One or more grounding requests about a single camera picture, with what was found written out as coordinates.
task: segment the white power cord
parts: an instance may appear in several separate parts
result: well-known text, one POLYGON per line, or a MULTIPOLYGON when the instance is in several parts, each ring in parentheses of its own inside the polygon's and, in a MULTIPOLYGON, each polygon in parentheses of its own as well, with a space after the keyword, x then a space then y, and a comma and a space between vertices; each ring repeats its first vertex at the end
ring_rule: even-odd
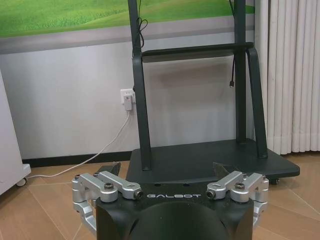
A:
POLYGON ((115 135, 115 137, 112 139, 111 142, 107 143, 96 155, 94 155, 93 157, 89 158, 88 160, 85 160, 84 162, 78 164, 78 165, 75 165, 75 166, 72 166, 62 172, 59 172, 57 174, 54 174, 54 175, 33 175, 33 176, 28 176, 27 179, 32 179, 32 178, 38 178, 38 177, 42 177, 42 178, 53 178, 53 177, 56 177, 56 176, 59 176, 61 174, 64 174, 72 169, 75 169, 75 168, 78 168, 80 167, 81 165, 83 164, 86 164, 87 162, 90 162, 92 159, 95 159, 97 156, 99 156, 107 147, 109 147, 111 144, 113 144, 117 138, 119 137, 120 133, 122 132, 122 130, 125 128, 125 126, 127 125, 128 121, 129 121, 129 118, 130 118, 130 112, 128 111, 128 116, 125 120, 125 122, 123 123, 123 125, 121 126, 120 130, 118 131, 118 133, 115 135))

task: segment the grass field image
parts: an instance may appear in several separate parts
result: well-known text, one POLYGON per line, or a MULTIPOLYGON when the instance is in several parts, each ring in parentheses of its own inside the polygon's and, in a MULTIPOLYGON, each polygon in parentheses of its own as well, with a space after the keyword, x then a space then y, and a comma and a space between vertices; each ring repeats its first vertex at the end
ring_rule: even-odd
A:
MULTIPOLYGON (((246 6, 248 14, 253 6, 246 6)), ((230 16, 228 0, 142 0, 149 23, 230 16)), ((0 0, 0 37, 129 25, 127 0, 0 0)))

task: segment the white cabinet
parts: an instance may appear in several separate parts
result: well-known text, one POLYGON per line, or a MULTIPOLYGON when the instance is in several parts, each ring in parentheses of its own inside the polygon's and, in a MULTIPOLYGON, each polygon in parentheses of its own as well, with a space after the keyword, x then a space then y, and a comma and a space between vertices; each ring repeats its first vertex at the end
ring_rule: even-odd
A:
POLYGON ((23 164, 0 72, 0 195, 31 172, 23 164))

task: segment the wall outlet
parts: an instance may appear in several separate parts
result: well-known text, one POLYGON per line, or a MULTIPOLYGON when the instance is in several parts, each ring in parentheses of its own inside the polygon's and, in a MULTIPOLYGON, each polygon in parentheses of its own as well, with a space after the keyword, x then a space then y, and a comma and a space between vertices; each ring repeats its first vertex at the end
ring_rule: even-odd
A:
POLYGON ((134 90, 132 88, 128 88, 128 89, 121 89, 120 90, 120 96, 121 96, 121 103, 124 103, 124 96, 132 96, 132 103, 135 104, 136 103, 136 94, 134 92, 134 90))

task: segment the silver metal bracket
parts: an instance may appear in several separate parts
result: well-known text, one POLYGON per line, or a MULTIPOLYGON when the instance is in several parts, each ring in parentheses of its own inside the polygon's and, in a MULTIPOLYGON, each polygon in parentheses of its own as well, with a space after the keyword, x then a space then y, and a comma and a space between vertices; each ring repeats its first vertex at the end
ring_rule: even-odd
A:
POLYGON ((259 224, 261 213, 267 209, 269 180, 259 173, 246 177, 239 171, 233 171, 217 182, 207 185, 207 197, 211 200, 224 199, 230 191, 232 200, 246 203, 253 200, 253 227, 259 224))
POLYGON ((143 191, 138 183, 126 181, 108 171, 76 175, 72 180, 73 208, 80 213, 83 224, 94 234, 97 234, 97 223, 94 217, 96 200, 112 203, 122 193, 125 199, 139 200, 143 191))

